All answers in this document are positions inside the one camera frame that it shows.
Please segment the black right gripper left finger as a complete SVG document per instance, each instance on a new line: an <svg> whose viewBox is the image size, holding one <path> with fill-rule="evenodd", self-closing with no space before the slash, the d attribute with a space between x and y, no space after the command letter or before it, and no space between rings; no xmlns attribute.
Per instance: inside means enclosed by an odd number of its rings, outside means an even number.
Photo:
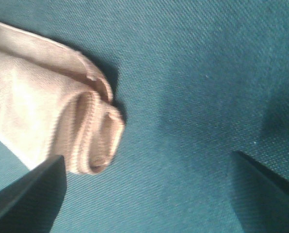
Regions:
<svg viewBox="0 0 289 233"><path fill-rule="evenodd" d="M0 191L0 233L49 233L66 189L64 157L48 158Z"/></svg>

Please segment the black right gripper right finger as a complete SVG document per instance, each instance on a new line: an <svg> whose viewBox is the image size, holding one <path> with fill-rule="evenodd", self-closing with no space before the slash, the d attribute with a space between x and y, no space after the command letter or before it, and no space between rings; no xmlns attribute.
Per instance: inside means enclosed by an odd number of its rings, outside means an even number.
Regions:
<svg viewBox="0 0 289 233"><path fill-rule="evenodd" d="M245 233L289 233L289 181L254 158L234 151L230 200Z"/></svg>

